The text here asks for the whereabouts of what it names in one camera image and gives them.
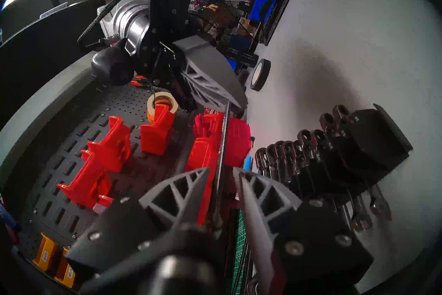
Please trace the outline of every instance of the orange label bin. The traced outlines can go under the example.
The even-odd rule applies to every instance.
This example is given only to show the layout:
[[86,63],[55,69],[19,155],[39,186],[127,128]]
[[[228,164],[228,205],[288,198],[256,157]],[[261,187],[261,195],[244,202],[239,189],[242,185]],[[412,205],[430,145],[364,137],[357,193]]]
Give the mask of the orange label bin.
[[42,232],[42,242],[40,243],[39,252],[37,257],[32,262],[42,271],[46,271],[51,266],[54,254],[57,251],[58,244],[49,239]]
[[64,284],[68,288],[72,288],[75,279],[75,272],[65,258],[67,251],[68,249],[64,247],[63,256],[61,257],[60,264],[58,265],[57,275],[54,278],[56,281]]

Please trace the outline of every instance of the screw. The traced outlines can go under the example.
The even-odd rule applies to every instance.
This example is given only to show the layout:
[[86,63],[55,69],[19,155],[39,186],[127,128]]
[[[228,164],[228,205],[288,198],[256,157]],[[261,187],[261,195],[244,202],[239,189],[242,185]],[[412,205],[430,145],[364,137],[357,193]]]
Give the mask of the screw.
[[98,240],[98,239],[100,239],[100,237],[101,237],[101,233],[100,232],[92,232],[88,236],[90,241]]
[[335,237],[336,242],[342,247],[351,246],[351,238],[347,235],[339,234]]
[[141,251],[141,250],[148,248],[149,245],[150,245],[150,241],[145,241],[145,242],[142,242],[140,245],[138,245],[137,248]]
[[299,241],[288,241],[284,247],[286,252],[292,256],[300,256],[304,253],[304,246]]
[[310,200],[309,203],[313,207],[322,207],[322,201],[320,200]]

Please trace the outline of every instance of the metal rod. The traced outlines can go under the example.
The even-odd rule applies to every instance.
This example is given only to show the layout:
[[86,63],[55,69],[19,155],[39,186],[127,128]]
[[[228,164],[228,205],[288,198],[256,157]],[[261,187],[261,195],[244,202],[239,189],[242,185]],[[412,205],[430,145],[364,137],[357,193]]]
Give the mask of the metal rod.
[[228,101],[225,106],[224,118],[222,122],[221,142],[218,150],[218,163],[215,171],[215,178],[213,179],[212,194],[210,198],[209,223],[213,223],[219,218],[222,191],[224,187],[223,165],[225,158],[225,145],[227,142],[227,132],[229,131],[229,110],[230,101]]

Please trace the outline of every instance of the green cutting mat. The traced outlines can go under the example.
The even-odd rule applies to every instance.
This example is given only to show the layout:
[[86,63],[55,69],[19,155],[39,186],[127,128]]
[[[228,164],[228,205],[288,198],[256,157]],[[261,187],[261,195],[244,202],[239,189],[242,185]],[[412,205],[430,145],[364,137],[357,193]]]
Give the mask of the green cutting mat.
[[246,229],[244,227],[243,213],[241,211],[240,214],[238,215],[236,236],[237,236],[237,245],[235,250],[235,262],[233,264],[233,276],[230,281],[228,291],[229,294],[232,293],[233,286],[235,285],[235,279],[237,278],[238,272],[240,272],[240,280],[238,282],[237,291],[235,293],[236,295],[238,295],[241,291],[241,285],[243,282],[244,263],[241,270],[239,270],[239,268],[240,268],[241,255],[243,253],[244,244],[246,240]]

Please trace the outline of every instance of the small parts bin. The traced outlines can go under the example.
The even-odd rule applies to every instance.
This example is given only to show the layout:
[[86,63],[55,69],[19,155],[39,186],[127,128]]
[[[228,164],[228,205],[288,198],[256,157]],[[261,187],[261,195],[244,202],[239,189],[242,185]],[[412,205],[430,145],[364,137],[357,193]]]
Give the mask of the small parts bin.
[[50,240],[43,232],[42,232],[42,242],[40,244],[39,252],[37,253],[37,257],[32,260],[32,262],[42,271],[46,271],[49,269],[54,254],[57,252],[58,244],[54,243]]
[[67,259],[65,258],[67,251],[68,249],[64,247],[63,256],[61,257],[60,264],[58,265],[57,275],[54,278],[56,281],[62,283],[68,288],[72,288],[75,279],[75,272],[72,270]]
[[130,156],[130,128],[118,116],[109,117],[109,132],[101,142],[88,142],[89,150],[97,160],[113,172],[120,172]]
[[97,203],[107,207],[112,201],[106,196],[111,189],[106,169],[91,151],[82,150],[81,158],[86,162],[71,184],[59,184],[58,187],[76,204],[90,209]]
[[[207,113],[206,110],[204,115],[198,115],[195,118],[194,135],[196,139],[185,168],[185,172],[204,167],[210,168],[197,220],[200,225],[205,223],[209,209],[224,117],[224,114],[219,112],[217,114]],[[224,165],[240,167],[251,147],[248,124],[243,120],[230,118]]]
[[140,126],[141,151],[162,155],[171,138],[171,129],[175,114],[169,111],[169,106],[155,106],[154,123]]

